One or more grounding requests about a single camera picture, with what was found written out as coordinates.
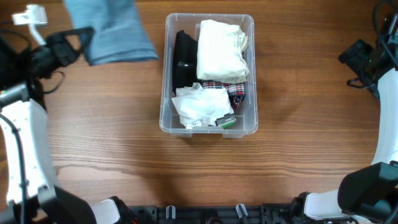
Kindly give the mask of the white printed t-shirt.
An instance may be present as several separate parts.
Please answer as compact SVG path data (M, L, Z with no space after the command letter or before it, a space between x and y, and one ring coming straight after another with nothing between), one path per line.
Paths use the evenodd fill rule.
M225 88L203 88L194 83L191 87L176 89L172 103L187 129L216 126L226 128L236 122Z

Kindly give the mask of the red plaid shirt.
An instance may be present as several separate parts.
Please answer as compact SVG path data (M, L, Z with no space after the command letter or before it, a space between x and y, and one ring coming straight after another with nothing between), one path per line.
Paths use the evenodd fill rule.
M213 80L206 80L203 81L202 87L204 89L222 89L225 88L228 96L229 101L231 103L231 107L236 109L239 105L244 101L246 97L246 90L245 90L245 83L222 83L216 82Z

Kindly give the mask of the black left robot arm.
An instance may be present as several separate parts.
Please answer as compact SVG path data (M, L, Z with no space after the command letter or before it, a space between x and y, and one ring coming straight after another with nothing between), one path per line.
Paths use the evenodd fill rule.
M92 27L66 30L16 52L1 40L1 128L9 169L7 208L1 223L138 223L119 198L96 205L63 190L47 140L47 109L41 79L75 62L89 46Z

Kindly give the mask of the blue denim jeans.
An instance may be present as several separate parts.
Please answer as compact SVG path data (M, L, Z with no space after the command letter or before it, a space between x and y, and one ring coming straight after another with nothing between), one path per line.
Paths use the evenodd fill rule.
M91 66L115 62L143 62L159 56L142 25L133 0L64 0L76 29L92 27L84 50Z

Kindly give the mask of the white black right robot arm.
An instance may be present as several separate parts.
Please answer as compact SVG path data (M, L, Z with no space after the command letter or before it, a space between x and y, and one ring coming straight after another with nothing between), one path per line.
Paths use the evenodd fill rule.
M397 223L397 13L382 25L373 16L375 47L358 40L339 61L356 74L347 85L379 100L376 149L367 167L346 175L336 190L302 193L289 205L290 222Z

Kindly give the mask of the cream white garment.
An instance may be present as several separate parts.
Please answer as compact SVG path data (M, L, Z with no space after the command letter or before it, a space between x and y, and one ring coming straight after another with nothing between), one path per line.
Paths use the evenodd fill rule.
M239 25L211 19L201 21L197 50L197 78L221 83L243 83L249 67L243 52L248 36Z

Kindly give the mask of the black garment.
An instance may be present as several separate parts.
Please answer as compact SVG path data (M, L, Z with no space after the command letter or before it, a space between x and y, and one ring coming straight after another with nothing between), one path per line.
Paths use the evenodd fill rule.
M176 33L172 61L172 88L190 87L197 78L198 42L184 30Z

